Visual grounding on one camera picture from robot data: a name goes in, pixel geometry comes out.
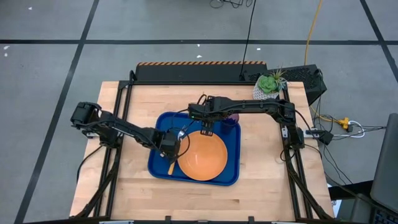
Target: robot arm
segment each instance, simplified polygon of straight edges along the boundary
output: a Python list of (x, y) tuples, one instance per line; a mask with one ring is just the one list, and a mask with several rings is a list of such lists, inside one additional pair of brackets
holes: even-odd
[(72, 126), (82, 129), (85, 136), (99, 135), (102, 146), (117, 147), (121, 133), (133, 137), (139, 144), (149, 149), (157, 149), (161, 154), (173, 160), (180, 148), (176, 135), (170, 131), (155, 128), (140, 128), (117, 118), (110, 112), (102, 111), (96, 103), (80, 102), (70, 118)]
[(303, 131), (296, 125), (295, 106), (286, 100), (231, 100), (222, 96), (208, 96), (201, 105), (190, 103), (188, 112), (192, 119), (202, 121), (201, 133), (209, 136), (213, 134), (213, 123), (231, 114), (266, 113), (285, 126), (282, 134), (284, 138), (288, 138), (290, 147), (304, 147)]

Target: succulent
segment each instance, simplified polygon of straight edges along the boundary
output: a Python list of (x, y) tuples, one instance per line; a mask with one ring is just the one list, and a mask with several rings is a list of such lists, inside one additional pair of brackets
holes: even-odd
[(286, 79), (281, 76), (285, 73), (282, 69), (272, 71), (268, 75), (261, 75), (258, 79), (259, 88), (264, 93), (276, 93), (283, 89)]

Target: gray floor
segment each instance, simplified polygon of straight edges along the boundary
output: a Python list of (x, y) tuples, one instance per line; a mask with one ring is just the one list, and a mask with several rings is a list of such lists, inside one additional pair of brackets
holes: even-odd
[[(384, 39), (398, 40), (398, 2), (367, 3)], [(78, 43), (11, 40), (79, 40), (92, 4), (93, 0), (0, 1), (1, 223), (16, 219)], [(317, 4), (258, 1), (251, 39), (305, 40)], [(100, 0), (87, 39), (245, 39), (250, 14), (251, 8), (233, 9), (230, 4), (212, 9), (207, 0)], [(377, 37), (359, 0), (324, 0), (312, 39)], [(398, 58), (398, 46), (388, 48)], [(304, 45), (252, 44), (246, 58), (265, 60), (269, 68), (289, 67), (303, 64), (304, 50)], [(24, 221), (68, 217), (86, 144), (70, 127), (69, 118), (77, 102), (96, 101), (102, 81), (126, 79), (138, 62), (241, 60), (243, 52), (241, 44), (84, 45)], [(322, 96), (322, 113), (385, 125), (388, 114), (398, 112), (398, 83), (380, 45), (311, 45), (308, 63), (317, 64), (325, 76), (328, 91)], [(340, 169), (353, 182), (373, 178), (383, 134), (371, 132), (362, 139), (330, 144)], [(338, 180), (327, 161), (324, 166)]]

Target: wooden table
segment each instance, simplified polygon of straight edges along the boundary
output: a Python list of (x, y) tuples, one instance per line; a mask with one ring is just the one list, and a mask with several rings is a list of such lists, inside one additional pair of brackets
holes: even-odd
[[(98, 103), (103, 110), (113, 111), (117, 82), (103, 82)], [(132, 88), (127, 120), (138, 126), (154, 127), (160, 114), (178, 111), (207, 95), (227, 96), (234, 100), (252, 99), (252, 86), (158, 86), (137, 85)], [(307, 122), (311, 114), (302, 83), (289, 83), (291, 102), (295, 103)], [(150, 150), (133, 138), (124, 138), (112, 219), (164, 220), (227, 220), (256, 221), (294, 220), (292, 200), (282, 150), (279, 124), (266, 114), (241, 114), (241, 160), (238, 181), (229, 187), (158, 179), (147, 170)], [(307, 129), (297, 116), (297, 124)], [(85, 156), (98, 147), (98, 139), (89, 139)], [(318, 147), (315, 140), (306, 144)], [(88, 159), (81, 169), (70, 214), (77, 214), (98, 188), (105, 150)], [(333, 216), (330, 196), (319, 153), (306, 147), (302, 160), (309, 191), (325, 211)], [(302, 194), (297, 188), (301, 216), (305, 217)], [(101, 214), (104, 214), (103, 200)]]

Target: blue tray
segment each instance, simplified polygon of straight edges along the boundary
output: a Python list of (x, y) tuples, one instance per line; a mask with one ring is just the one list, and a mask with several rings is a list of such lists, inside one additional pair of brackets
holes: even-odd
[[(182, 126), (189, 125), (192, 120), (188, 118), (188, 114), (183, 113), (173, 113), (166, 112), (159, 116), (156, 121), (156, 128), (162, 131), (166, 131), (171, 128), (171, 120), (173, 118), (173, 125), (177, 128), (182, 128)], [(194, 122), (187, 130), (187, 134), (192, 133), (194, 131), (198, 131), (201, 128), (201, 122)], [(148, 171), (154, 177), (170, 179), (170, 180), (181, 180), (181, 181), (189, 181), (189, 182), (198, 182), (203, 184), (214, 184), (214, 185), (223, 185), (229, 186), (236, 182), (239, 177), (239, 158), (241, 154), (241, 127), (239, 124), (235, 125), (229, 134), (221, 133), (221, 124), (220, 122), (216, 122), (214, 124), (213, 132), (217, 134), (225, 143), (225, 146), (228, 151), (228, 160), (224, 170), (214, 179), (207, 181), (199, 181), (193, 180), (187, 177), (182, 171), (181, 168), (176, 163), (174, 167), (174, 171), (172, 175), (168, 175), (167, 171), (170, 167), (170, 162), (161, 157), (159, 152), (155, 150), (151, 150), (149, 154), (148, 160)]]

